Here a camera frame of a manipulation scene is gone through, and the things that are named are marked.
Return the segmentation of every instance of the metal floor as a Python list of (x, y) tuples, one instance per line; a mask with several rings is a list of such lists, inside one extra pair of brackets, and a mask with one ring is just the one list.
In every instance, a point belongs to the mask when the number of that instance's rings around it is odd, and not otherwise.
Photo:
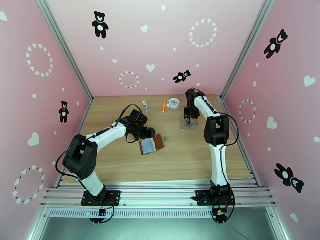
[(226, 224), (209, 218), (123, 219), (92, 225), (87, 218), (50, 217), (41, 240), (273, 240), (276, 239), (266, 209), (235, 208)]

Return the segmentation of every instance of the robotic arm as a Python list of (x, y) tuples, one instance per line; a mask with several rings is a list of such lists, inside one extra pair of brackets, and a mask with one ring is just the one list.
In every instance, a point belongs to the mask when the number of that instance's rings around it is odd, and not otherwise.
[(120, 116), (110, 126), (96, 133), (87, 136), (77, 134), (72, 139), (62, 164), (79, 179), (93, 204), (102, 205), (107, 197), (106, 187), (95, 172), (97, 153), (118, 138), (126, 136), (127, 139), (128, 134), (133, 135), (132, 142), (154, 137), (155, 130), (144, 127), (147, 120), (141, 110), (133, 110), (129, 116)]
[(210, 190), (204, 197), (213, 205), (212, 218), (214, 221), (224, 223), (228, 220), (227, 206), (235, 205), (234, 194), (226, 173), (226, 144), (229, 138), (229, 118), (226, 114), (219, 113), (210, 104), (203, 92), (196, 92), (191, 88), (186, 91), (185, 95), (187, 97), (187, 107), (184, 108), (184, 118), (187, 120), (190, 120), (190, 118), (196, 119), (200, 115), (200, 111), (206, 119), (204, 139), (208, 143), (211, 152), (212, 175)]

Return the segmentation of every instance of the white heart decal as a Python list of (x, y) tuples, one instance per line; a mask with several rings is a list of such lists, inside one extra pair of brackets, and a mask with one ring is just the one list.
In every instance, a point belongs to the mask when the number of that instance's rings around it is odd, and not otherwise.
[(154, 64), (147, 64), (146, 65), (146, 69), (149, 71), (149, 72), (152, 72), (154, 70), (156, 66)]
[(0, 11), (0, 20), (8, 21), (6, 14), (2, 11)]
[(316, 79), (314, 77), (310, 77), (309, 75), (306, 75), (304, 77), (304, 86), (311, 86), (314, 82), (316, 82)]
[(269, 117), (267, 121), (267, 128), (276, 129), (278, 124), (274, 121), (273, 117)]
[(297, 216), (296, 216), (295, 213), (291, 213), (291, 214), (290, 214), (290, 218), (291, 218), (292, 220), (294, 220), (296, 223), (298, 222), (298, 218), (297, 218)]
[(148, 31), (148, 26), (147, 26), (147, 25), (141, 26), (141, 27), (140, 27), (140, 30), (142, 30), (144, 33), (147, 33), (147, 31)]
[(37, 144), (39, 144), (40, 141), (39, 141), (39, 135), (37, 132), (33, 132), (32, 135), (31, 135), (31, 138), (28, 139), (28, 145), (29, 146), (35, 146)]

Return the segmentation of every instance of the black mounting plate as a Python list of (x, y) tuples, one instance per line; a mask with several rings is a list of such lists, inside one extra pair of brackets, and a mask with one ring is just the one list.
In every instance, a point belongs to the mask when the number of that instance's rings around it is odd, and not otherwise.
[[(119, 200), (120, 200), (120, 194), (121, 191), (119, 190), (107, 190), (106, 191), (106, 197), (110, 197), (114, 201), (114, 206), (119, 205)], [(94, 199), (89, 192), (86, 190), (83, 193), (83, 197), (81, 200), (81, 205), (82, 206), (111, 206), (110, 200), (103, 200), (101, 204), (97, 202), (96, 199)]]
[(205, 206), (205, 205), (213, 205), (210, 200), (209, 190), (196, 190), (196, 196), (193, 197), (196, 200), (198, 206)]

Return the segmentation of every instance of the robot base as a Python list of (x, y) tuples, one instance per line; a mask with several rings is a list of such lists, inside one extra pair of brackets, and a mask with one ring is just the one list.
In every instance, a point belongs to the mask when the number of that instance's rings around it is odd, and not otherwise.
[(120, 200), (121, 191), (119, 190), (106, 190), (106, 187), (102, 189), (97, 196), (91, 195), (87, 190), (83, 193), (81, 200), (82, 206), (118, 206)]

